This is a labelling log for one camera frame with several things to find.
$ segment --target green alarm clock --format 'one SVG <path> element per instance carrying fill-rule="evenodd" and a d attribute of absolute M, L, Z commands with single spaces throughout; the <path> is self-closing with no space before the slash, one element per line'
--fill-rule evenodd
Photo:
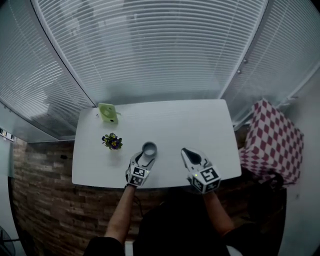
<path fill-rule="evenodd" d="M 99 103 L 98 108 L 100 111 L 100 116 L 104 122 L 118 123 L 118 117 L 116 112 L 116 107 L 112 104 Z"/>

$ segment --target red and white checkered cloth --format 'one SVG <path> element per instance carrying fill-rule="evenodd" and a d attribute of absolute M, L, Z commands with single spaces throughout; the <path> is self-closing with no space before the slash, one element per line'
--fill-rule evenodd
<path fill-rule="evenodd" d="M 285 184 L 294 184 L 300 177 L 304 135 L 284 114 L 262 99 L 253 105 L 253 118 L 239 149 L 241 165 L 264 182 L 273 170 L 282 175 Z"/>

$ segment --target white blinds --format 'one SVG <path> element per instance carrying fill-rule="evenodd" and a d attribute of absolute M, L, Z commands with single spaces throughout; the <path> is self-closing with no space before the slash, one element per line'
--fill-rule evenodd
<path fill-rule="evenodd" d="M 0 35 L 0 100 L 58 139 L 75 135 L 80 111 L 90 104 L 52 57 L 24 0 L 3 4 Z"/>
<path fill-rule="evenodd" d="M 267 0 L 31 0 L 96 102 L 217 98 Z"/>
<path fill-rule="evenodd" d="M 261 97 L 278 105 L 320 64 L 320 15 L 309 0 L 276 0 L 253 50 L 227 88 L 234 122 Z"/>

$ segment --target table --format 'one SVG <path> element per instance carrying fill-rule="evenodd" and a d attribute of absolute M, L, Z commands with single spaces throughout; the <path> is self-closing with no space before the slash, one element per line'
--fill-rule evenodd
<path fill-rule="evenodd" d="M 181 149 L 203 151 L 223 180 L 241 175 L 237 142 L 222 99 L 175 100 L 115 106 L 118 125 L 103 122 L 99 109 L 80 113 L 73 151 L 74 184 L 123 188 L 131 157 L 151 141 L 157 145 L 156 161 L 143 188 L 187 186 L 187 169 Z M 120 150 L 102 144 L 102 136 L 122 138 Z"/>

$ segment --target forearm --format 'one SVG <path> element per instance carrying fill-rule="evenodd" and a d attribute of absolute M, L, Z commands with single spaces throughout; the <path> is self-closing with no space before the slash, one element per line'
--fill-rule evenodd
<path fill-rule="evenodd" d="M 235 228 L 233 221 L 222 207 L 219 198 L 214 192 L 204 194 L 203 199 L 211 223 L 220 236 L 223 237 Z"/>
<path fill-rule="evenodd" d="M 117 239 L 121 244 L 125 244 L 130 228 L 132 204 L 136 192 L 136 187 L 128 185 L 109 221 L 105 237 Z"/>

